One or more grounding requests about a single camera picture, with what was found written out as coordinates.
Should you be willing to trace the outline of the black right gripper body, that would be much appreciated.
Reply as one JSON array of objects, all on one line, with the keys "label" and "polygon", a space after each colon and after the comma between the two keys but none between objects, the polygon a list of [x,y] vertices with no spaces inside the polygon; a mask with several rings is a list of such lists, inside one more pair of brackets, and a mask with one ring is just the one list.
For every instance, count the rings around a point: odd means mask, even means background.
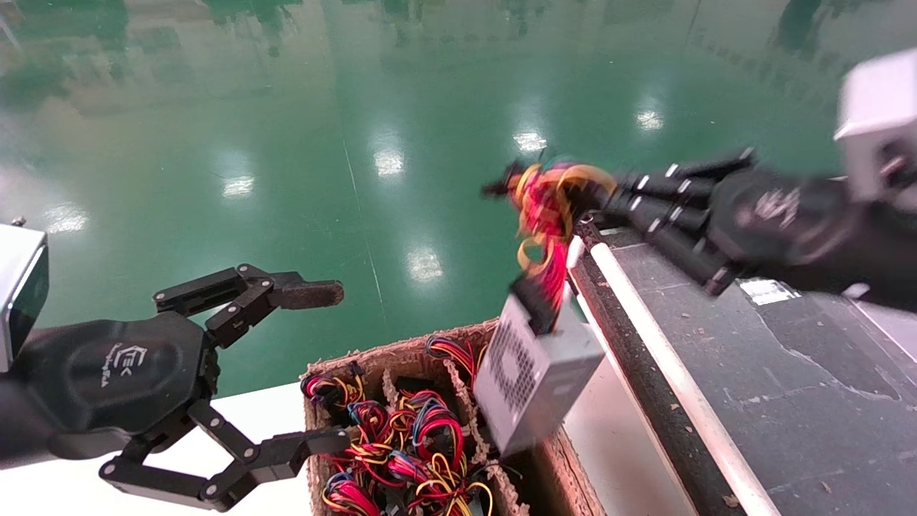
[{"label": "black right gripper body", "polygon": [[709,201],[708,242],[738,277],[915,311],[915,215],[845,181],[737,173]]}]

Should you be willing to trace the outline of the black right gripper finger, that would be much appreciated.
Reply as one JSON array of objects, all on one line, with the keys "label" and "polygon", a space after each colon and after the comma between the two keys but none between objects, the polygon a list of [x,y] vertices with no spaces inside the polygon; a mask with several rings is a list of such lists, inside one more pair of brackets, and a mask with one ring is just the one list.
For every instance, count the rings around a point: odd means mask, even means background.
[{"label": "black right gripper finger", "polygon": [[748,147],[726,159],[672,163],[663,172],[614,172],[618,190],[633,195],[646,195],[676,204],[700,206],[705,204],[715,187],[728,176],[751,169],[756,150]]},{"label": "black right gripper finger", "polygon": [[736,244],[743,212],[723,196],[694,209],[649,195],[613,195],[605,215],[629,226],[711,297],[747,276],[746,257]]}]

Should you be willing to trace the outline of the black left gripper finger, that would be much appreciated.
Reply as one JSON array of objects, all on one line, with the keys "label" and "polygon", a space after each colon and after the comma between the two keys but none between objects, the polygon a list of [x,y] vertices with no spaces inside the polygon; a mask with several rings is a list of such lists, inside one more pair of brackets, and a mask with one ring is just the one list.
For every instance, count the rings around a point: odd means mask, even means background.
[{"label": "black left gripper finger", "polygon": [[338,280],[307,281],[297,272],[268,273],[251,264],[226,268],[154,294],[158,313],[192,317],[217,309],[204,323],[209,348],[226,349],[273,311],[333,307],[344,300]]},{"label": "black left gripper finger", "polygon": [[[222,471],[200,477],[144,463],[148,455],[177,443],[193,426],[232,458]],[[347,432],[335,427],[278,434],[256,444],[209,401],[196,401],[147,434],[134,436],[120,454],[101,466],[99,477],[128,495],[228,512],[261,484],[297,477],[312,455],[340,453],[348,447]]]}]

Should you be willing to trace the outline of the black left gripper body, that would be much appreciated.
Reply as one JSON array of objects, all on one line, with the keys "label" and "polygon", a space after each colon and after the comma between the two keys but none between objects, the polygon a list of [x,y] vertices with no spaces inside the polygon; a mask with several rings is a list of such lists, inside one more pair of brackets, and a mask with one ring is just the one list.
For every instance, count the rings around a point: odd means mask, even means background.
[{"label": "black left gripper body", "polygon": [[209,336],[171,312],[35,330],[2,375],[2,467],[95,459],[135,437],[163,451],[218,377]]}]

